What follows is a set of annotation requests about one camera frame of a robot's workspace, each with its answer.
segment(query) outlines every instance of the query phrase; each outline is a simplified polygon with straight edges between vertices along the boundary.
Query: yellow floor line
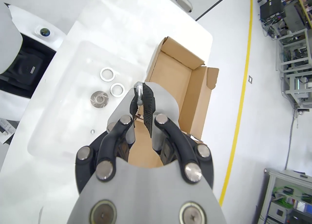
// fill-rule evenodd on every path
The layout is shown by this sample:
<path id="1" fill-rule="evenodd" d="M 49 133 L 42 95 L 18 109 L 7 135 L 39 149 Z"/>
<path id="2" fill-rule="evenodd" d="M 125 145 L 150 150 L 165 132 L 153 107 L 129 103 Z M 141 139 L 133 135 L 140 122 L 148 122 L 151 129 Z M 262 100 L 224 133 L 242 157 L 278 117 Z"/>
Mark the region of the yellow floor line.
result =
<path id="1" fill-rule="evenodd" d="M 244 97 L 245 97 L 245 90 L 246 90 L 246 82 L 247 82 L 247 74 L 248 74 L 250 45 L 252 41 L 252 26 L 253 26 L 253 0 L 250 0 L 249 31 L 248 31 L 247 55 L 246 55 L 246 62 L 245 62 L 243 87 L 242 87 L 241 99 L 239 101 L 239 108 L 238 108 L 238 114 L 237 114 L 237 120 L 236 120 L 236 126 L 235 126 L 235 132 L 234 132 L 234 138 L 233 138 L 233 143 L 232 143 L 229 164 L 227 165 L 225 180 L 223 183 L 223 188 L 222 188 L 221 196 L 219 199 L 220 206 L 222 206 L 223 204 L 227 185 L 229 184 L 229 179 L 231 175 L 231 170 L 232 170 L 234 155 L 235 155 L 235 150 L 236 150 L 237 138 L 238 138 L 238 133 L 239 133 L 239 127 L 241 125 L 241 118 L 242 118 L 242 111 L 243 111 L 243 104 L 244 104 Z"/>

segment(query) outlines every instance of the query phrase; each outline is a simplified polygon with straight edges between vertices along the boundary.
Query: box flap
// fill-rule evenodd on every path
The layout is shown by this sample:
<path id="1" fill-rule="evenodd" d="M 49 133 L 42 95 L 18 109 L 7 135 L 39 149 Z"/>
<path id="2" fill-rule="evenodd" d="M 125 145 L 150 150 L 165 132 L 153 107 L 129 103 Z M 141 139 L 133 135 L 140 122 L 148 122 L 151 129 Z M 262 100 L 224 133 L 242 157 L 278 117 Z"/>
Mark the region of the box flap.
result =
<path id="1" fill-rule="evenodd" d="M 204 63 L 202 59 L 195 56 L 192 52 L 184 48 L 182 45 L 180 45 L 170 37 L 168 37 L 164 41 L 161 47 L 161 51 L 173 57 L 184 66 L 189 67 L 193 70 L 203 65 Z"/>
<path id="2" fill-rule="evenodd" d="M 218 78 L 219 69 L 207 68 L 207 87 L 211 90 L 215 88 L 216 80 Z"/>

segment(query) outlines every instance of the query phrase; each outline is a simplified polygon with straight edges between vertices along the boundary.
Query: metal ring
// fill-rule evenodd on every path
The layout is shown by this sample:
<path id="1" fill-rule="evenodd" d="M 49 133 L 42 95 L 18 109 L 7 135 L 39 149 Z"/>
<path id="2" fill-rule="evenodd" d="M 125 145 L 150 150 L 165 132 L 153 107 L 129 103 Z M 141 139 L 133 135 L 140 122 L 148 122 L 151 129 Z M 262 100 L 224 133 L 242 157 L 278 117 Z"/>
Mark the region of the metal ring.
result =
<path id="1" fill-rule="evenodd" d="M 121 87 L 121 89 L 122 89 L 121 94 L 114 94 L 114 93 L 113 93 L 113 88 L 114 88 L 115 86 L 120 86 L 120 87 Z M 110 87 L 110 93 L 111 93 L 114 97 L 119 98 L 119 97 L 121 97 L 121 96 L 124 95 L 124 93 L 125 93 L 125 87 L 124 87 L 120 82 L 116 82 L 116 83 L 114 83 L 114 84 Z"/>
<path id="2" fill-rule="evenodd" d="M 103 77 L 103 72 L 104 72 L 105 70 L 108 70 L 108 71 L 112 72 L 113 77 L 110 78 L 110 79 L 105 79 L 105 78 Z M 99 73 L 99 76 L 100 76 L 100 78 L 101 78 L 103 81 L 105 81 L 105 82 L 110 82 L 110 81 L 113 81 L 113 80 L 114 80 L 116 74 L 115 74 L 115 71 L 114 71 L 112 68 L 107 67 L 107 68 L 102 68 L 102 69 L 101 69 L 101 72 Z"/>
<path id="3" fill-rule="evenodd" d="M 185 203 L 185 204 L 181 207 L 181 209 L 180 209 L 180 213 L 179 213 L 180 224 L 183 224 L 183 223 L 184 223 L 184 220 L 183 220 L 183 213 L 184 213 L 184 211 L 185 211 L 188 207 L 193 207 L 193 208 L 195 208 L 196 210 L 198 210 L 199 214 L 200 214 L 201 217 L 202 217 L 200 224 L 206 223 L 206 216 L 205 216 L 204 210 L 203 210 L 197 203 L 195 203 L 195 202 L 188 202 L 188 203 Z"/>

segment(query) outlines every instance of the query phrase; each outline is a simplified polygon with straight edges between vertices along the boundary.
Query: white robot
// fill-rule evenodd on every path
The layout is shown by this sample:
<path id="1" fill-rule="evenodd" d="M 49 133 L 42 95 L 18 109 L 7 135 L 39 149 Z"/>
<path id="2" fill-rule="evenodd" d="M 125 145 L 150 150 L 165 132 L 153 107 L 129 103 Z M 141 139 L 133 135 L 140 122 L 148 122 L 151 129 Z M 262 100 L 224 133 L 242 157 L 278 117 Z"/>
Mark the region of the white robot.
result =
<path id="1" fill-rule="evenodd" d="M 0 118 L 20 121 L 66 34 L 47 21 L 0 2 Z"/>

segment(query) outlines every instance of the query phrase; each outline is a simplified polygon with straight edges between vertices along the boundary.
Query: metal washer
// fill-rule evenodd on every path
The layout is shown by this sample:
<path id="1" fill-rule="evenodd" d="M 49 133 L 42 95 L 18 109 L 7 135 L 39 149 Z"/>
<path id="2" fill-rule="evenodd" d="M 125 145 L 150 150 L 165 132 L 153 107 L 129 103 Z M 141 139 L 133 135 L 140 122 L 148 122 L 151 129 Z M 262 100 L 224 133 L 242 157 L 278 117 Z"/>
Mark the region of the metal washer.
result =
<path id="1" fill-rule="evenodd" d="M 105 70 L 108 70 L 108 71 L 110 71 L 110 72 L 112 73 L 112 75 L 113 75 L 112 78 L 110 78 L 110 79 L 105 79 L 105 78 L 103 77 L 103 72 L 104 72 Z M 103 81 L 105 81 L 105 82 L 111 82 L 111 81 L 114 80 L 116 74 L 115 74 L 115 71 L 114 71 L 112 68 L 106 67 L 106 68 L 102 68 L 102 69 L 101 69 L 101 71 L 100 71 L 100 73 L 99 73 L 99 76 L 100 76 L 100 78 L 101 78 Z"/>
<path id="2" fill-rule="evenodd" d="M 94 92 L 91 95 L 90 102 L 96 108 L 103 108 L 108 104 L 108 95 L 106 92 L 103 91 Z"/>
<path id="3" fill-rule="evenodd" d="M 121 89 L 122 89 L 121 94 L 115 94 L 115 93 L 113 92 L 113 88 L 114 88 L 115 86 L 120 86 L 120 87 L 121 87 Z M 114 97 L 119 98 L 119 97 L 121 97 L 121 96 L 124 95 L 124 93 L 125 93 L 125 87 L 124 87 L 120 82 L 116 82 L 116 83 L 114 83 L 114 84 L 110 87 L 110 93 L 111 93 L 111 95 L 113 95 Z"/>

